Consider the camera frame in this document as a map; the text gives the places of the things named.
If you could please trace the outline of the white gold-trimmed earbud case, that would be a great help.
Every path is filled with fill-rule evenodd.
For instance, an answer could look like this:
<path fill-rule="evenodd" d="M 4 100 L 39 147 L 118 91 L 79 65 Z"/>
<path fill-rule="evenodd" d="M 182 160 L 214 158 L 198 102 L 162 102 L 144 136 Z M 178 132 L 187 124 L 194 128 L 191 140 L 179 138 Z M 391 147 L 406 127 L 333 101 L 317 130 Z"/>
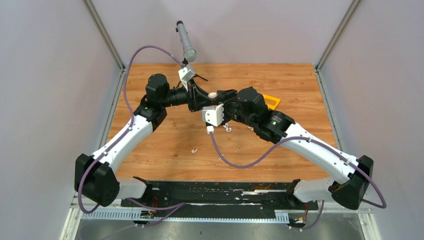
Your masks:
<path fill-rule="evenodd" d="M 214 99 L 218 96 L 218 94 L 216 92 L 210 92 L 207 96 L 211 99 Z"/>

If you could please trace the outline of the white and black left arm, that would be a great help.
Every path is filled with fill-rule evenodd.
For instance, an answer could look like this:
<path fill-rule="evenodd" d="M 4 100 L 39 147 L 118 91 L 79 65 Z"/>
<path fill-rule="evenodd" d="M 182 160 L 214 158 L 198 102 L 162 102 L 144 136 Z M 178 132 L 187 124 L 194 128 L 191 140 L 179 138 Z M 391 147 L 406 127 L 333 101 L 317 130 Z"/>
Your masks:
<path fill-rule="evenodd" d="M 188 105 L 192 112 L 204 110 L 220 103 L 222 91 L 207 92 L 187 73 L 180 77 L 182 87 L 171 88 L 164 74 L 151 75 L 145 87 L 145 95 L 133 110 L 128 105 L 130 119 L 107 143 L 91 154 L 82 153 L 75 160 L 74 188 L 77 202 L 84 213 L 86 197 L 95 208 L 107 207 L 116 199 L 134 199 L 140 206 L 149 206 L 153 193 L 148 183 L 139 178 L 118 179 L 116 172 L 125 158 L 145 138 L 150 136 L 164 121 L 167 108 Z"/>

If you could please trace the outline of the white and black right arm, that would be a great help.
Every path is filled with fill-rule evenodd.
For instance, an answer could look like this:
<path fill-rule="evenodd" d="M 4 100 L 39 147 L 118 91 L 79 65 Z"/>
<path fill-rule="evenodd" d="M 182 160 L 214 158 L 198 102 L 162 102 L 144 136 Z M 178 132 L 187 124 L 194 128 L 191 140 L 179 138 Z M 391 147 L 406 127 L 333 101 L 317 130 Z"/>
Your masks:
<path fill-rule="evenodd" d="M 347 209 L 357 210 L 365 202 L 374 165 L 370 157 L 350 155 L 315 137 L 293 118 L 270 109 L 264 96 L 253 87 L 217 91 L 207 97 L 215 106 L 213 113 L 218 116 L 218 125 L 228 121 L 245 124 L 260 139 L 272 142 L 272 150 L 289 149 L 329 174 L 317 180 L 293 180 L 285 195 L 290 208 L 298 209 L 311 201 L 333 200 Z"/>

